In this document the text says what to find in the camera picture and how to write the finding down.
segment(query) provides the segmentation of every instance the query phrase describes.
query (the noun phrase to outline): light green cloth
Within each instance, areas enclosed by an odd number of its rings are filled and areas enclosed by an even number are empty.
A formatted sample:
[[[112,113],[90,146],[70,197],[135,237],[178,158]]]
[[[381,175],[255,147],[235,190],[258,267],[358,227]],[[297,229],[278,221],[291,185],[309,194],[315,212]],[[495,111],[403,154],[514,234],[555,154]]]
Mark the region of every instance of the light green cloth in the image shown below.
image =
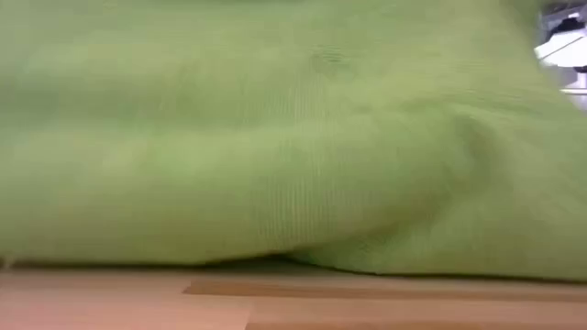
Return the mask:
[[[587,280],[528,0],[0,0],[0,255]]]

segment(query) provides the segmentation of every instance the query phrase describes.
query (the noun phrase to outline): knit texture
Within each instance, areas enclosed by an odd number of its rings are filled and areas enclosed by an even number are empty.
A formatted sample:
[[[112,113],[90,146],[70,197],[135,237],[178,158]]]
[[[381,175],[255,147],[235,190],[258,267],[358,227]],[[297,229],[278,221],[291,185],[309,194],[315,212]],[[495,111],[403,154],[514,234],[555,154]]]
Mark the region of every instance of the knit texture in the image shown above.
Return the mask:
[[[587,280],[537,3],[0,0],[0,255]]]

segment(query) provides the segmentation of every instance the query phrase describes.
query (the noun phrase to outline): wooden surface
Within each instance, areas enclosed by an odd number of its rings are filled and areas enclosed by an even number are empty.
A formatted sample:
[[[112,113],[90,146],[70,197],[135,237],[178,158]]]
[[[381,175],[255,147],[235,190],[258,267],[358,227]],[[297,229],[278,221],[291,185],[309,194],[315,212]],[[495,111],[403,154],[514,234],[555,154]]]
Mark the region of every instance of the wooden surface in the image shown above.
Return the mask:
[[[17,269],[0,330],[587,329],[587,287],[407,280],[275,262],[207,270]]]

